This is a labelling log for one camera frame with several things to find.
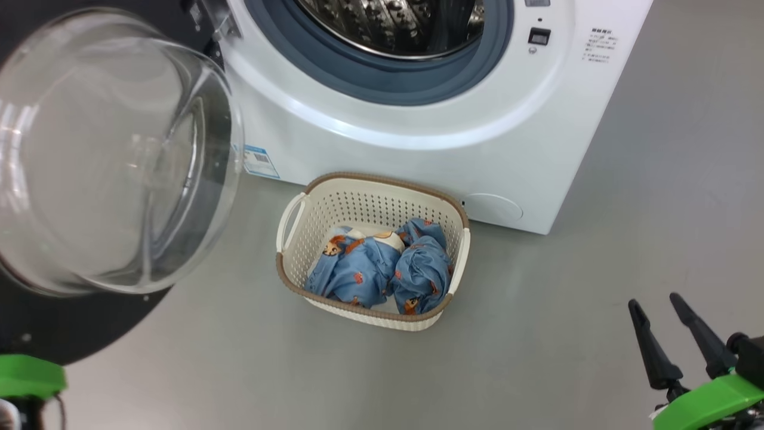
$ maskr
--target white plastic basket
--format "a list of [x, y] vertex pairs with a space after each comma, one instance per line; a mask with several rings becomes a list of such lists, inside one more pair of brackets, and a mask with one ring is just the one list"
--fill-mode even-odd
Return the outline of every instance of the white plastic basket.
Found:
[[[448, 241], [446, 252], [454, 262], [448, 294], [438, 307], [419, 315], [394, 314], [330, 300], [304, 289], [309, 270], [335, 227], [351, 226], [375, 234], [395, 230], [414, 217], [440, 224]], [[420, 331], [433, 325], [453, 299], [469, 249], [467, 214], [450, 196], [394, 179], [336, 173], [310, 183], [286, 207], [276, 238], [276, 261], [284, 284], [325, 311], [380, 327]]]

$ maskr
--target brown basket rim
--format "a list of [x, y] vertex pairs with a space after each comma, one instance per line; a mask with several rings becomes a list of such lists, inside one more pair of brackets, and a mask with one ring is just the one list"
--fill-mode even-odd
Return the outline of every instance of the brown basket rim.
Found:
[[[397, 179], [386, 178], [384, 176], [378, 176], [373, 174], [337, 172], [337, 173], [325, 174], [323, 176], [316, 178], [313, 182], [311, 182], [310, 184], [306, 186], [304, 193], [310, 194], [310, 191], [315, 189], [318, 185], [326, 181], [331, 181], [334, 179], [355, 179], [359, 181], [378, 182], [381, 184], [393, 185], [396, 187], [409, 188], [410, 190], [418, 191], [423, 194], [428, 194], [430, 196], [437, 197], [451, 204], [459, 213], [459, 216], [461, 217], [462, 227], [465, 229], [469, 229], [469, 219], [467, 218], [467, 213], [465, 212], [464, 208], [461, 207], [461, 205], [456, 201], [455, 198], [449, 196], [448, 194], [434, 190], [432, 188], [423, 187], [422, 185], [414, 184], [412, 182], [400, 181]], [[375, 311], [372, 309], [361, 308], [359, 306], [350, 305], [349, 303], [342, 303], [341, 301], [335, 301], [335, 300], [331, 300], [326, 297], [323, 297], [321, 295], [313, 294], [312, 292], [308, 292], [305, 289], [300, 288], [297, 285], [294, 285], [294, 283], [292, 283], [292, 281], [290, 281], [289, 277], [287, 276], [286, 270], [284, 270], [283, 259], [284, 259], [283, 253], [277, 252], [276, 269], [278, 271], [279, 278], [281, 278], [281, 281], [284, 283], [284, 285], [286, 285], [286, 287], [289, 290], [305, 298], [309, 298], [311, 300], [317, 301], [318, 303], [321, 303], [322, 305], [332, 306], [333, 308], [342, 309], [343, 311], [348, 311], [354, 314], [365, 315], [368, 317], [380, 318], [384, 320], [403, 321], [403, 322], [410, 322], [410, 323], [426, 321], [426, 320], [429, 320], [430, 318], [435, 317], [437, 314], [440, 314], [441, 312], [443, 312], [445, 307], [448, 306], [448, 304], [451, 303], [451, 300], [454, 298], [454, 295], [452, 293], [447, 293], [445, 297], [443, 298], [443, 301], [441, 301], [437, 307], [435, 307], [434, 309], [428, 312], [425, 312], [424, 314], [418, 314], [418, 315], [391, 314], [390, 312], [382, 312], [382, 311]]]

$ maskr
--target floor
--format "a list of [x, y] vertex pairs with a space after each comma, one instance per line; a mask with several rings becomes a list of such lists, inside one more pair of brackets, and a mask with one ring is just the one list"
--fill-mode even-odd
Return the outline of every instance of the floor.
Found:
[[[274, 268], [300, 187], [243, 178], [210, 257], [134, 331], [68, 368], [70, 428], [648, 428], [626, 303], [685, 372], [669, 302], [762, 334], [764, 3], [656, 0], [549, 236], [475, 225], [431, 329], [327, 314]], [[56, 428], [54, 408], [47, 416]]]

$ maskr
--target blue cloth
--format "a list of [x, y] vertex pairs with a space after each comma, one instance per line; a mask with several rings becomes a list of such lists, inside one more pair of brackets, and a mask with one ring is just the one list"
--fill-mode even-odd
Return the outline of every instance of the blue cloth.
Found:
[[398, 233], [398, 236], [406, 246], [411, 246], [420, 237], [430, 236], [435, 239], [443, 249], [446, 249], [445, 234], [443, 234], [443, 229], [440, 228], [440, 224], [437, 223], [432, 223], [421, 218], [412, 218], [408, 223], [405, 223], [400, 227], [396, 233]]
[[451, 259], [434, 236], [414, 240], [400, 256], [390, 282], [398, 311], [415, 315], [437, 307], [448, 293], [451, 271]]
[[337, 235], [327, 243], [305, 289], [327, 298], [370, 308], [387, 301], [387, 287], [400, 253], [374, 237]]

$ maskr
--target open glass door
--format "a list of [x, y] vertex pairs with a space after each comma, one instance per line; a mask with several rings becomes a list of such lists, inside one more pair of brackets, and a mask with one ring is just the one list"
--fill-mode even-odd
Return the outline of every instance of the open glass door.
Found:
[[0, 68], [0, 259], [50, 295], [145, 294], [220, 235], [243, 132], [222, 70], [140, 18], [90, 9]]

